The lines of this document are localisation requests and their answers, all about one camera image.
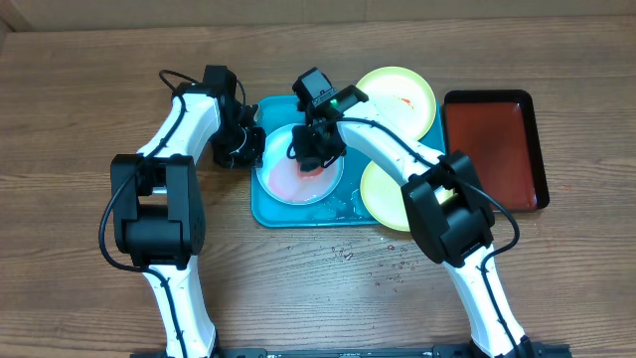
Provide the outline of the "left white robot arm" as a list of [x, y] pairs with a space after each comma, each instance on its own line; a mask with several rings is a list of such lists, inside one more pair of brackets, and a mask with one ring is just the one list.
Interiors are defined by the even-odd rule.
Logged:
[[207, 225], [196, 166], [206, 148], [224, 168], [261, 166], [265, 131], [228, 67], [208, 65], [201, 80], [179, 78], [152, 139], [111, 161], [98, 244], [109, 264], [141, 273], [152, 288], [166, 333], [161, 356], [211, 357], [218, 335], [198, 273]]

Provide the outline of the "light blue plate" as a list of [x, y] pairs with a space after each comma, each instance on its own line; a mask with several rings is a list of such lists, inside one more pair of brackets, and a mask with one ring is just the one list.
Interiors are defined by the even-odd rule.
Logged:
[[301, 179], [299, 164], [286, 156], [292, 140], [292, 127], [287, 124], [275, 129], [265, 139], [262, 166], [255, 169], [262, 189], [273, 199], [289, 205], [309, 205], [331, 194], [344, 172], [344, 159], [339, 158], [314, 178]]

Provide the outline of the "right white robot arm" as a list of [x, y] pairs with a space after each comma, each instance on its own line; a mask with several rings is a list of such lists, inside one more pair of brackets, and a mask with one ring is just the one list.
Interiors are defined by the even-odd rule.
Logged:
[[318, 69], [292, 86], [305, 121], [292, 130], [289, 158], [304, 172], [328, 167], [348, 147], [365, 154], [400, 186], [410, 234], [449, 273], [468, 316], [477, 357], [531, 357], [494, 263], [493, 212], [469, 157], [443, 154], [413, 139], [355, 86], [336, 89]]

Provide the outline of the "orange black sponge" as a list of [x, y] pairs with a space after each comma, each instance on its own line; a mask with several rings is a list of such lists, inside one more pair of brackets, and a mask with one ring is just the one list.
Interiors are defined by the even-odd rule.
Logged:
[[298, 170], [298, 176], [301, 179], [309, 179], [309, 178], [314, 178], [320, 174], [322, 174], [324, 172], [324, 169], [322, 167], [318, 167], [316, 169], [313, 169], [311, 171], [303, 171], [301, 169]]

